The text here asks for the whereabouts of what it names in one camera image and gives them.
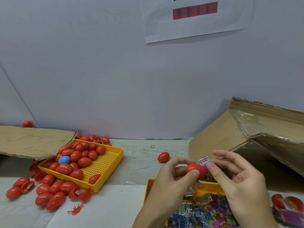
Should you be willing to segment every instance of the white paper sheet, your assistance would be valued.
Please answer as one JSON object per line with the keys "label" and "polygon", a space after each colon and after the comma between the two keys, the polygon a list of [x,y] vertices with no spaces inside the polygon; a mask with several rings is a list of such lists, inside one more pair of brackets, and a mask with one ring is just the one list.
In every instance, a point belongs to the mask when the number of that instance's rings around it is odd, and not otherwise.
{"label": "white paper sheet", "polygon": [[253,0],[141,0],[141,4],[146,43],[248,28],[253,8]]}
{"label": "white paper sheet", "polygon": [[105,185],[98,194],[93,194],[79,214],[72,216],[70,211],[81,202],[69,198],[59,207],[47,228],[66,227],[125,227],[131,228],[143,205],[146,186]]}

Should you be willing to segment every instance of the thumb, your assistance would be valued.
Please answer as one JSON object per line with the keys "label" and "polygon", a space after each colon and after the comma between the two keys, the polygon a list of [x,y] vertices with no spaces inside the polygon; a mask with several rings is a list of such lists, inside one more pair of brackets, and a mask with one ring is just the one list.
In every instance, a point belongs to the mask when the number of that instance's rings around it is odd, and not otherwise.
{"label": "thumb", "polygon": [[199,173],[200,172],[198,170],[192,170],[180,180],[177,180],[179,189],[183,192],[187,192],[190,186],[192,186],[198,179]]}
{"label": "thumb", "polygon": [[232,186],[232,181],[226,176],[226,174],[224,174],[224,172],[213,162],[208,162],[206,166],[224,192],[226,193],[229,191]]}

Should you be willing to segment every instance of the yellow plastic tray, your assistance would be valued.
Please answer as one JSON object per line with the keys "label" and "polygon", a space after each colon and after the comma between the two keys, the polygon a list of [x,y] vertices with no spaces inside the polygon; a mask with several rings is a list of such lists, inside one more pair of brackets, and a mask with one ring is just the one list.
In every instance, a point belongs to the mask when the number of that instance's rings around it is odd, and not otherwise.
{"label": "yellow plastic tray", "polygon": [[[147,181],[147,186],[146,186],[146,193],[145,193],[145,198],[143,200],[143,203],[145,203],[145,201],[147,200],[148,197],[148,190],[149,190],[149,186],[152,186],[154,183],[154,178],[150,178]],[[225,195],[223,189],[220,187],[220,185],[218,183],[214,183],[214,182],[202,182],[202,184],[204,185],[203,189],[199,189],[197,187],[194,187],[196,192],[197,192],[197,196],[203,195],[205,193],[213,193],[213,194],[221,194],[221,195]]]}
{"label": "yellow plastic tray", "polygon": [[[81,141],[78,139],[74,139],[69,144],[72,145],[76,141]],[[98,155],[97,158],[92,161],[92,164],[86,167],[81,167],[83,171],[83,179],[78,180],[73,177],[69,177],[67,175],[58,173],[56,171],[47,169],[42,167],[42,165],[49,161],[54,159],[55,157],[51,157],[46,159],[45,161],[41,162],[38,166],[42,171],[47,172],[48,174],[52,174],[55,177],[59,179],[64,179],[66,181],[72,181],[78,186],[81,186],[82,188],[90,188],[93,192],[98,192],[99,189],[102,187],[102,185],[105,183],[105,181],[108,179],[108,177],[111,175],[113,170],[116,168],[116,166],[119,164],[119,162],[123,159],[124,153],[123,148],[118,148],[114,146],[107,146],[103,144],[95,143],[97,146],[104,146],[106,151],[103,155]],[[102,174],[102,176],[97,180],[97,182],[94,185],[91,185],[88,183],[90,177],[96,174]]]}

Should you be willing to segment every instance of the white wall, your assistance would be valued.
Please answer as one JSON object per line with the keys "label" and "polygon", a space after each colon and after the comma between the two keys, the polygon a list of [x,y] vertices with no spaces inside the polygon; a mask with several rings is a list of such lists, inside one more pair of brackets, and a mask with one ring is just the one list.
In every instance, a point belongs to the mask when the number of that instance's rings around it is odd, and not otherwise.
{"label": "white wall", "polygon": [[232,96],[304,111],[304,0],[250,29],[145,44],[140,0],[0,0],[0,62],[41,127],[192,137]]}
{"label": "white wall", "polygon": [[0,65],[0,125],[21,126],[28,120],[38,127]]}

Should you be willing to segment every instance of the torn cardboard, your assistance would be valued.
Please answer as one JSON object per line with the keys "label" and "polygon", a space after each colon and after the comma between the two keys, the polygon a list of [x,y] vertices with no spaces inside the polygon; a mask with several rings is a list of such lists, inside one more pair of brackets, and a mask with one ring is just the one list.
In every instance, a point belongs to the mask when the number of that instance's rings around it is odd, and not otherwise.
{"label": "torn cardboard", "polygon": [[304,176],[304,113],[236,97],[225,113],[189,142],[188,155],[195,161],[204,156],[212,160],[212,150],[236,151],[250,142]]}
{"label": "torn cardboard", "polygon": [[36,160],[57,155],[76,131],[0,126],[0,153]]}

